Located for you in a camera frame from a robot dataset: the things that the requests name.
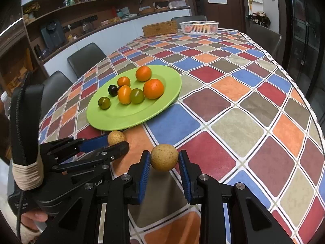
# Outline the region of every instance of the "chair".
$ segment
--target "chair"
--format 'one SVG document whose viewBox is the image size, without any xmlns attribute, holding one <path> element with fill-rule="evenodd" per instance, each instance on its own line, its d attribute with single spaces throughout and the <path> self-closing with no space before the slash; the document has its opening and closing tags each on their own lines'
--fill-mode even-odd
<svg viewBox="0 0 325 244">
<path fill-rule="evenodd" d="M 61 71 L 56 71 L 47 78 L 43 84 L 44 90 L 41 101 L 41 118 L 46 116 L 55 102 L 69 89 L 72 82 Z"/>
<path fill-rule="evenodd" d="M 68 62 L 79 79 L 105 58 L 105 53 L 95 43 L 90 43 L 68 57 Z"/>
<path fill-rule="evenodd" d="M 274 32 L 267 27 L 263 27 L 258 24 L 252 24 L 249 28 L 248 35 L 263 49 L 269 52 L 273 58 L 275 58 L 282 38 L 279 33 Z"/>
<path fill-rule="evenodd" d="M 205 15 L 192 15 L 192 16 L 180 16 L 180 17 L 173 17 L 172 21 L 176 21 L 177 28 L 180 29 L 181 26 L 179 23 L 187 22 L 187 21 L 206 21 L 207 18 Z"/>
</svg>

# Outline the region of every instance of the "colorful tablecloth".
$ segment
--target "colorful tablecloth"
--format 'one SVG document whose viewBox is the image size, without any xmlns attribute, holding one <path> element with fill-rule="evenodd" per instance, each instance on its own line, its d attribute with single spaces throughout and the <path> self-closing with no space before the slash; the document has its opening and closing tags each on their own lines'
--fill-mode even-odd
<svg viewBox="0 0 325 244">
<path fill-rule="evenodd" d="M 320 126 L 284 69 L 236 30 L 135 39 L 60 98 L 41 122 L 40 142 L 101 135 L 87 122 L 91 97 L 114 76 L 145 64 L 175 69 L 182 89 L 164 112 L 124 131 L 130 151 L 113 162 L 114 177 L 157 144 L 186 149 L 203 173 L 245 183 L 296 243 L 308 243 L 325 215 Z M 145 199 L 129 206 L 129 218 L 131 243 L 198 243 L 200 206 L 187 204 L 177 169 L 151 169 Z"/>
</svg>

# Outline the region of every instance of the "screw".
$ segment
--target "screw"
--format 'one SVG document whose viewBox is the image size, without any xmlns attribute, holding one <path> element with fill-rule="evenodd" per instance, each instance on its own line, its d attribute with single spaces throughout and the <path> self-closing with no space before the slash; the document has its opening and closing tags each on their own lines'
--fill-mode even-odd
<svg viewBox="0 0 325 244">
<path fill-rule="evenodd" d="M 239 182 L 236 184 L 236 187 L 239 189 L 239 190 L 244 190 L 245 189 L 245 184 L 243 184 L 242 182 Z"/>
<path fill-rule="evenodd" d="M 121 179 L 122 179 L 123 181 L 128 181 L 128 180 L 131 179 L 131 176 L 128 175 L 128 174 L 123 174 L 123 175 L 121 175 Z"/>
<path fill-rule="evenodd" d="M 207 174 L 201 174 L 201 175 L 199 176 L 199 178 L 200 178 L 202 181 L 206 181 L 206 180 L 208 180 L 209 176 L 208 176 Z"/>
<path fill-rule="evenodd" d="M 87 189 L 87 190 L 90 190 L 91 188 L 93 188 L 94 187 L 94 185 L 91 183 L 91 182 L 87 182 L 87 183 L 85 183 L 85 189 Z"/>
</svg>

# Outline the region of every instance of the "plastic bottle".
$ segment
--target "plastic bottle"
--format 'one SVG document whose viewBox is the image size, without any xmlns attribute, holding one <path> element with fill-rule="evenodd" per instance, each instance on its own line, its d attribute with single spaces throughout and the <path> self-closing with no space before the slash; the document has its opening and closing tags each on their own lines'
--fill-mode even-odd
<svg viewBox="0 0 325 244">
<path fill-rule="evenodd" d="M 4 104 L 4 114 L 9 118 L 11 98 L 8 96 L 7 92 L 3 92 L 0 99 Z"/>
</svg>

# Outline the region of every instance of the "finger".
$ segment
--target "finger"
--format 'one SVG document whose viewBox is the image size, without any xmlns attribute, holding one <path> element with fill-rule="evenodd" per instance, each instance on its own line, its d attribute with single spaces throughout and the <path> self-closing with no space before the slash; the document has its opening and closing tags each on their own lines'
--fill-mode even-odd
<svg viewBox="0 0 325 244">
<path fill-rule="evenodd" d="M 35 225 L 35 223 L 33 222 L 32 219 L 28 218 L 28 217 L 25 217 L 25 216 L 22 216 L 22 220 L 21 220 L 21 223 L 25 226 L 25 227 L 28 227 L 34 231 L 38 231 L 38 228 L 37 226 Z"/>
<path fill-rule="evenodd" d="M 42 210 L 29 211 L 24 213 L 23 216 L 39 222 L 45 222 L 46 220 L 48 220 L 48 215 Z"/>
</svg>

